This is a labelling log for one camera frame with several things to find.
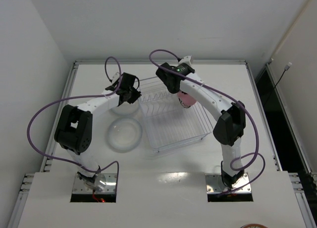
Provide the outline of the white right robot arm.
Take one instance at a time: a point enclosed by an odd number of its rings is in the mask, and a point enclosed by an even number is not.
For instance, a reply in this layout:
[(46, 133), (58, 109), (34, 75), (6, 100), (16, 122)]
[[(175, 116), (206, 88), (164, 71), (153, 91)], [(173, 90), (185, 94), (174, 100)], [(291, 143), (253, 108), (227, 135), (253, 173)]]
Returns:
[(222, 148), (221, 178), (225, 186), (232, 188), (244, 174), (241, 137), (246, 127), (245, 112), (237, 103), (205, 88), (203, 80), (192, 68), (190, 56), (184, 57), (178, 66), (173, 67), (165, 62), (162, 67), (186, 76), (185, 79), (160, 68), (156, 70), (156, 75), (170, 93), (192, 97), (216, 120), (213, 135)]

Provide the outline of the pink plastic plate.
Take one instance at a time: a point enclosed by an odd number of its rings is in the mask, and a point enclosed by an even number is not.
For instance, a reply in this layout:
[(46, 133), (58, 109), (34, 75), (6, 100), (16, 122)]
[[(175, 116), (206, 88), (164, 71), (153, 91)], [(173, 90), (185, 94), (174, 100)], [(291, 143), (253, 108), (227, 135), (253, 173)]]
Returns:
[(177, 93), (177, 97), (178, 97), (180, 104), (182, 101), (187, 102), (187, 103), (192, 103), (193, 105), (197, 102), (197, 100), (195, 100), (192, 96), (190, 96), (189, 94), (184, 93), (182, 91)]

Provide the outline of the green rimmed white plate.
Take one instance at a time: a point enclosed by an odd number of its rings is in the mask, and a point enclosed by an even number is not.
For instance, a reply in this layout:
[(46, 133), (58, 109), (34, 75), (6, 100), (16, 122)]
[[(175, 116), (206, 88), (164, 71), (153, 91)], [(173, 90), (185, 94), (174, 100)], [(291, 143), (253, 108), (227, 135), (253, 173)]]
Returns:
[(190, 108), (193, 104), (192, 104), (192, 103), (187, 103), (187, 102), (182, 101), (182, 102), (181, 102), (181, 105), (182, 105), (184, 108)]

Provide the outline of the white wire dish rack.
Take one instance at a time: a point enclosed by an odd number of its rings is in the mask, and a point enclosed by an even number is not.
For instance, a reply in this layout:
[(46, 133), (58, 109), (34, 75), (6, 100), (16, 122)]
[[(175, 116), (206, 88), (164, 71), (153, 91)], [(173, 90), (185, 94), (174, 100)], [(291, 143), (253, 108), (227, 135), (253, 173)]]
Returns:
[(212, 133), (204, 107), (195, 103), (184, 108), (157, 77), (141, 79), (140, 91), (143, 124), (155, 154), (198, 142)]

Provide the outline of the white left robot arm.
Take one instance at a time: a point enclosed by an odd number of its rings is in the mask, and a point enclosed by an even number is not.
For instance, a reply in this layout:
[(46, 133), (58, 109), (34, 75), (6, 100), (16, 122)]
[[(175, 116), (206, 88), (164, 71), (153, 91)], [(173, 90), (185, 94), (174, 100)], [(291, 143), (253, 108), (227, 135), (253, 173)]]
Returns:
[(63, 107), (54, 139), (79, 164), (78, 176), (89, 187), (100, 190), (105, 178), (100, 175), (101, 168), (89, 152), (92, 142), (93, 120), (123, 103), (132, 104), (141, 96), (138, 87), (134, 87), (139, 78), (129, 73), (118, 73), (112, 78), (112, 84), (103, 92), (85, 103)]

